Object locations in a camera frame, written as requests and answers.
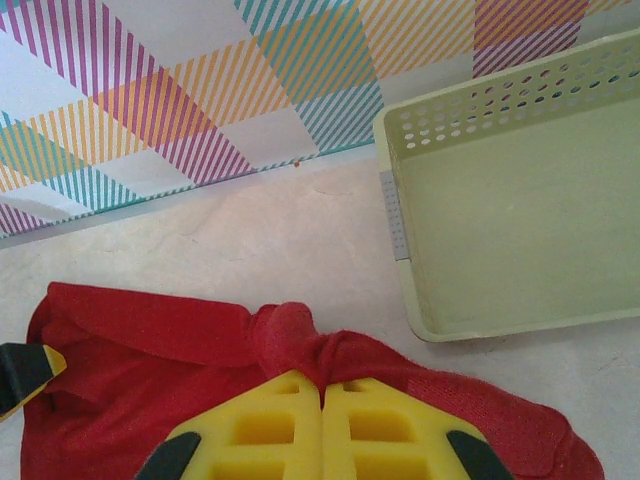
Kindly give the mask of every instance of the gray label strip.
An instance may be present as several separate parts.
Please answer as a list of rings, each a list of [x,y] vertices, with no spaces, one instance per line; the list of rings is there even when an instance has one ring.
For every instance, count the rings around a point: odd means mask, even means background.
[[[409,247],[407,246],[398,188],[393,178],[393,172],[391,170],[380,172],[380,183],[382,184],[384,203],[387,207],[387,220],[389,221],[389,231],[391,232],[393,256],[396,260],[405,260],[409,258]]]

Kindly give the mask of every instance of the white floor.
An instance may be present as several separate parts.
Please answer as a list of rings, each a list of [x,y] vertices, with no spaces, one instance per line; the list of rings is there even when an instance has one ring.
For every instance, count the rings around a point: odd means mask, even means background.
[[[322,331],[358,330],[422,365],[477,376],[559,409],[594,447],[607,479],[638,478],[639,319],[424,344],[406,323],[376,161],[306,175],[305,169],[241,190],[208,189],[168,210],[0,251],[0,343],[23,340],[52,280],[252,310],[300,300]],[[0,425],[2,479],[19,478],[21,428],[21,415]]]

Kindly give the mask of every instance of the red towel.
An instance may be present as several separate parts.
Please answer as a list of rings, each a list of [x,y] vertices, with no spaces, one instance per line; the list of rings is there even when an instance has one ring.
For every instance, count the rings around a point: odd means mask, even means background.
[[[468,420],[519,479],[604,479],[555,410],[421,367],[365,335],[320,335],[299,303],[252,316],[239,305],[54,283],[28,341],[60,351],[68,370],[25,406],[23,480],[131,480],[176,425],[292,369],[321,392],[374,377]]]

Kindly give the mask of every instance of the perforated basket wall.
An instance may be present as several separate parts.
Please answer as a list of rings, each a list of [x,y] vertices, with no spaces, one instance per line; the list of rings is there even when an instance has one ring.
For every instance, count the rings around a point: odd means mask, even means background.
[[[392,155],[410,157],[640,93],[640,30],[602,39],[382,112]]]

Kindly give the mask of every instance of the plastic tray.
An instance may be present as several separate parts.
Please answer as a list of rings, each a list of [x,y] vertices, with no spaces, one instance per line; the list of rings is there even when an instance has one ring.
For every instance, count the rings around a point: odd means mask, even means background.
[[[380,112],[418,337],[640,315],[639,71],[635,30]]]

